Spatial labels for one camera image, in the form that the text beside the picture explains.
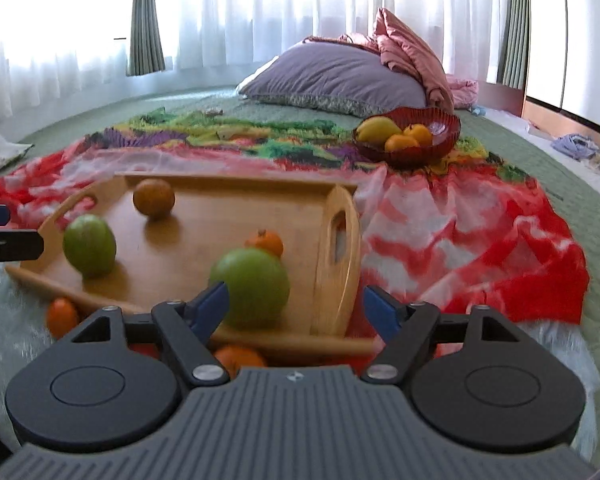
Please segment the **green apple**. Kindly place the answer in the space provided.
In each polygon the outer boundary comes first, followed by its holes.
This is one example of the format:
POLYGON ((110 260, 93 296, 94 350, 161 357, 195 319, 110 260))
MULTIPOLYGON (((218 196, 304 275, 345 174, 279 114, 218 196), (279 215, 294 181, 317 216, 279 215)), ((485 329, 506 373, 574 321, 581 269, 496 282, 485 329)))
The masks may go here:
POLYGON ((287 271, 279 258, 247 247, 227 252, 212 266, 209 283, 223 282, 230 307, 223 323, 235 330, 264 330, 275 325, 290 294, 287 271))
POLYGON ((62 249, 68 263, 84 278, 101 278, 116 262, 114 232, 94 214, 82 214, 65 228, 62 249))

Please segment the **yellow pear in bowl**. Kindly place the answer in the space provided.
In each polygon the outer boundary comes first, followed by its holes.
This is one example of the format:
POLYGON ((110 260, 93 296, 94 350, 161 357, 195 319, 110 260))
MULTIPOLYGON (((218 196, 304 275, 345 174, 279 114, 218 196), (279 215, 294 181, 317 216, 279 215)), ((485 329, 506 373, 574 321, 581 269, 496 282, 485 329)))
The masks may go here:
POLYGON ((402 129, 387 116, 374 116, 363 120, 355 129, 358 142, 384 146, 392 136, 400 136, 402 129))

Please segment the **green apple right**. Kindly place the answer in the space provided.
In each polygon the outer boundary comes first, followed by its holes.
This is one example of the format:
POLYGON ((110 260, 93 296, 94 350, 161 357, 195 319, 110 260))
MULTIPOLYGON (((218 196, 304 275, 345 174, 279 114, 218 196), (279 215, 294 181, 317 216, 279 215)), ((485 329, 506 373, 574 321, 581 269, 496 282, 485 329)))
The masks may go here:
POLYGON ((212 266, 209 283, 223 282, 230 307, 223 323, 235 330, 264 330, 275 325, 290 294, 287 271, 279 258, 247 247, 227 252, 212 266))

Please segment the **purple-blue cloth on floor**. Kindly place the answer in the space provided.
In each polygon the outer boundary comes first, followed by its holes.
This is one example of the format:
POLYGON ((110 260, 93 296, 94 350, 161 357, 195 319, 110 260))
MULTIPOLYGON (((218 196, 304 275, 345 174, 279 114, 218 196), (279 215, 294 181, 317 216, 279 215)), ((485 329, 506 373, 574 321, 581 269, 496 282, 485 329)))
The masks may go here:
POLYGON ((578 162, 591 159, 600 150, 589 136, 580 133, 569 133, 554 139, 552 148, 578 162))

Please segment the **green curtain right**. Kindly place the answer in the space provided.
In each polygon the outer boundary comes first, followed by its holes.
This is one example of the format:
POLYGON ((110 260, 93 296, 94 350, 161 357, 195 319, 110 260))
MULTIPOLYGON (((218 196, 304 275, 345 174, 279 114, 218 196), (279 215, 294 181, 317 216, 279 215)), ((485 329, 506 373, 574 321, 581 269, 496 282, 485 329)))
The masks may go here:
POLYGON ((527 84, 530 0, 506 0, 506 15, 498 61, 498 82, 524 90, 527 84))

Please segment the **green apple left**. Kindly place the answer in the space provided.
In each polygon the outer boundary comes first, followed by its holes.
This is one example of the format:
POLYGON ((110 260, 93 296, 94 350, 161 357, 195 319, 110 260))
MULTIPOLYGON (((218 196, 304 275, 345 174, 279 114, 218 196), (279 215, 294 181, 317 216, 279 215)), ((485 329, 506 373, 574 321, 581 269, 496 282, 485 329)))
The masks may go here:
POLYGON ((94 214, 82 214, 65 228, 62 249, 68 263, 84 278, 101 278, 116 262, 114 232, 94 214))

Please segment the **bamboo serving tray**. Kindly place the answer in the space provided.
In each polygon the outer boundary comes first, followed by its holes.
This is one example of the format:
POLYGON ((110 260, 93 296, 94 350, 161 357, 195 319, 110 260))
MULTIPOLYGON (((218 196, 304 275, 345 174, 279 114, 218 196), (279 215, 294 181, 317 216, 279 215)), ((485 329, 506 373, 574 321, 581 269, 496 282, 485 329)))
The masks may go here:
POLYGON ((346 335, 360 279, 360 222, 356 186, 346 182, 168 174, 176 200, 169 218, 151 222, 134 207, 145 180, 128 172, 94 182, 67 198, 40 226, 43 255, 6 272, 82 311, 117 306, 148 312, 168 299, 187 300, 205 288, 212 264, 257 230, 283 240, 290 296, 272 330, 247 332, 221 325, 216 344, 244 344, 297 356, 368 356, 373 339, 346 335), (92 214, 114 231, 117 259, 103 278, 84 280, 62 252, 60 219, 89 198, 92 214))

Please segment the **orange in bowl front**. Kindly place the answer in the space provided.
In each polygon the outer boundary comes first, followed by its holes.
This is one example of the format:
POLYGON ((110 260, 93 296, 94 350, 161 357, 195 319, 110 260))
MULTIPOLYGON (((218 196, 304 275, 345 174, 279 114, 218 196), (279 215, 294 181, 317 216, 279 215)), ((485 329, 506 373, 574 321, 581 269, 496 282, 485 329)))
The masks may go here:
POLYGON ((419 148, 419 145, 414 139, 406 136, 403 133, 389 136, 384 144, 384 150, 386 153, 400 152, 407 150, 408 148, 419 148))

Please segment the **green curtain left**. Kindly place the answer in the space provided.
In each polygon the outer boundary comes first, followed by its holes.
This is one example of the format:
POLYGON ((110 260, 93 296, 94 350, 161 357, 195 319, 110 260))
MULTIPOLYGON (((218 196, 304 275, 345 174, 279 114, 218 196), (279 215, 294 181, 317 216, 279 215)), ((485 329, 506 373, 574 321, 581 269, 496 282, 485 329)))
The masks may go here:
POLYGON ((145 76, 165 69, 156 0, 132 0, 126 76, 145 76))

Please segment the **clear plastic sheet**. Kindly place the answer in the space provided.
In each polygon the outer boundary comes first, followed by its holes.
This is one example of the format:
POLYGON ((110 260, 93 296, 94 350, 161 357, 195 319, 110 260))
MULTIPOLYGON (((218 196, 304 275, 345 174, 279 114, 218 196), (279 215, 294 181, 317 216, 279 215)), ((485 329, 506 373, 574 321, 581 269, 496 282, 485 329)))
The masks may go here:
POLYGON ((9 381, 46 350, 54 338, 46 327, 50 298, 12 280, 0 263, 0 441, 10 452, 20 444, 6 412, 9 381))

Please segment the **small tangerine with stem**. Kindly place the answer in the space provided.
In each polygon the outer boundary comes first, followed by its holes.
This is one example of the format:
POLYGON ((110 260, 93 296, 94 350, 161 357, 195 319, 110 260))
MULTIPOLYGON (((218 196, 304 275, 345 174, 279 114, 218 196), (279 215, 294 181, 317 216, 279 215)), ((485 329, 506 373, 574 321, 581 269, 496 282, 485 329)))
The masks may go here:
POLYGON ((275 231, 268 229, 259 230, 256 235, 245 241, 245 246, 264 250, 279 259, 284 253, 282 238, 275 231))

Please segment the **large brown-orange orange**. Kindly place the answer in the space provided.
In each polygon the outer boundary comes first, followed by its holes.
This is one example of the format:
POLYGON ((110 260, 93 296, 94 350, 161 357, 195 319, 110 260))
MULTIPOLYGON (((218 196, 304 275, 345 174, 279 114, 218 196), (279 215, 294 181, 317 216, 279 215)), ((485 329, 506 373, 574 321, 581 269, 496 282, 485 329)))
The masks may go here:
POLYGON ((175 193, 169 182, 150 178, 135 187, 132 201, 135 209, 151 220, 168 216, 175 205, 175 193))

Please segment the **orange in bowl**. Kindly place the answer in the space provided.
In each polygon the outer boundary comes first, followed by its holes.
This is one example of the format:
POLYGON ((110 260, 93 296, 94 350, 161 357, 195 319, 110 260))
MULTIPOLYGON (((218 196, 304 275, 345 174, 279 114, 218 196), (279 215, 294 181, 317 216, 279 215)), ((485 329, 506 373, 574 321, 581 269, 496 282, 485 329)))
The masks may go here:
POLYGON ((386 153, 400 152, 407 150, 408 148, 419 148, 419 145, 414 139, 406 136, 403 133, 389 136, 384 144, 384 150, 386 153))
POLYGON ((434 140, 434 135, 429 128, 423 124, 408 125, 403 130, 403 133, 414 139, 421 148, 429 148, 434 140))

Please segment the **green curtain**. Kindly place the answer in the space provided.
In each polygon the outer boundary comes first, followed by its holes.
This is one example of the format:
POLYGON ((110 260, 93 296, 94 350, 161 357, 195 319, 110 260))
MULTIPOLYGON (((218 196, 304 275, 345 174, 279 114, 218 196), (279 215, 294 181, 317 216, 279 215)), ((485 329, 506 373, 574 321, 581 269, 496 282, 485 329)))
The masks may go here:
POLYGON ((132 0, 126 76, 145 76, 165 69, 156 0, 132 0))
POLYGON ((506 15, 498 61, 498 82, 524 90, 527 84, 530 0, 506 0, 506 15))

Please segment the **small tangerine off tray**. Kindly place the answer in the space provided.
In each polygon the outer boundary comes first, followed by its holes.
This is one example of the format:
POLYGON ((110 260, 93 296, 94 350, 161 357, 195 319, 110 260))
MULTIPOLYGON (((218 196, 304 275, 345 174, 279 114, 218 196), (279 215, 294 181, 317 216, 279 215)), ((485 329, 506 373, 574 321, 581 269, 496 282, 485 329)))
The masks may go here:
POLYGON ((46 310, 45 324, 54 339, 60 339, 79 325, 76 306, 67 298, 55 299, 46 310))

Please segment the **white sheer curtain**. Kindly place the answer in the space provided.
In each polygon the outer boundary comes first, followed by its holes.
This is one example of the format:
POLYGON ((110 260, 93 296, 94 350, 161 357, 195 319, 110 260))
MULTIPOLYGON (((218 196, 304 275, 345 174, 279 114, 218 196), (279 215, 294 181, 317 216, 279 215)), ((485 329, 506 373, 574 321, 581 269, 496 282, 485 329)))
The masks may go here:
MULTIPOLYGON (((132 0, 0 0, 0 122, 126 76, 132 0)), ((163 72, 265 62, 307 36, 368 34, 387 8, 462 78, 498 72, 506 0, 156 0, 163 72)))

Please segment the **colourful floral scarf cloth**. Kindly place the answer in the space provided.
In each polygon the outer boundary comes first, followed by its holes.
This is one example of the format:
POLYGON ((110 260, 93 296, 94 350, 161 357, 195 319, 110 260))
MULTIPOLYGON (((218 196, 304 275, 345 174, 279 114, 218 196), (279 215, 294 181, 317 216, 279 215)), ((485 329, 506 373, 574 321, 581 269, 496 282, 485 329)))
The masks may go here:
POLYGON ((473 138, 399 172, 328 120, 155 110, 0 177, 0 205, 44 240, 8 273, 82 315, 193 297, 245 252, 211 340, 266 352, 370 353, 370 285, 446 314, 579 324, 590 282, 538 181, 473 138))

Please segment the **red glass fruit bowl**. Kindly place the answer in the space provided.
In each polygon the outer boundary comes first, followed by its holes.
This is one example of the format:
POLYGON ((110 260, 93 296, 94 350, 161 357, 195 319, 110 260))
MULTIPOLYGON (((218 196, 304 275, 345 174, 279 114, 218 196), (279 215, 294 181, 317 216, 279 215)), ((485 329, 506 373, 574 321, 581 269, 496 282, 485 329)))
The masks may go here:
POLYGON ((358 152, 394 169, 438 162, 460 138, 460 118, 437 107, 399 107, 363 119, 352 130, 358 152))

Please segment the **orange in bowl rear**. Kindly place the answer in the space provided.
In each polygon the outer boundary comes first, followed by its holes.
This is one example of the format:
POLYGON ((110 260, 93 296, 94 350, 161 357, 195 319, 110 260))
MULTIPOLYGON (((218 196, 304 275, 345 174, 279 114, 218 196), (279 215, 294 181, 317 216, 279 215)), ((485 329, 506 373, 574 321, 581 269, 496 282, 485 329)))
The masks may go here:
POLYGON ((414 139, 421 148, 429 148, 434 140, 434 135, 429 128, 423 124, 408 125, 403 130, 403 133, 414 139))

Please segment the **pink crumpled blanket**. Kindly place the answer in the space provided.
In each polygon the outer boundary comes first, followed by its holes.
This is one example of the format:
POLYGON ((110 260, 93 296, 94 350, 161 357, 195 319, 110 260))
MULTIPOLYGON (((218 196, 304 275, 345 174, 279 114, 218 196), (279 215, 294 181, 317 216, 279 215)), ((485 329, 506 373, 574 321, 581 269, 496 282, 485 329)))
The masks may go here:
POLYGON ((429 44, 387 8, 378 9, 370 36, 357 32, 338 38, 307 36, 302 42, 343 44, 378 55, 388 70, 411 76, 420 83, 429 107, 452 112, 469 110, 478 103, 478 82, 445 73, 429 44))

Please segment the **purple pillow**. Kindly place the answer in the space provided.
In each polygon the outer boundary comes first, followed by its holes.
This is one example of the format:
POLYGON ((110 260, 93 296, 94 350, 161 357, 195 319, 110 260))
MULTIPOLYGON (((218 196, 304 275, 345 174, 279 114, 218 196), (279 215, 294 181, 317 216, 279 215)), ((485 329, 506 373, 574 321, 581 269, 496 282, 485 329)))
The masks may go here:
POLYGON ((237 92, 264 104, 359 118, 427 106, 412 76, 389 70, 376 54, 328 42, 296 44, 244 79, 237 92))

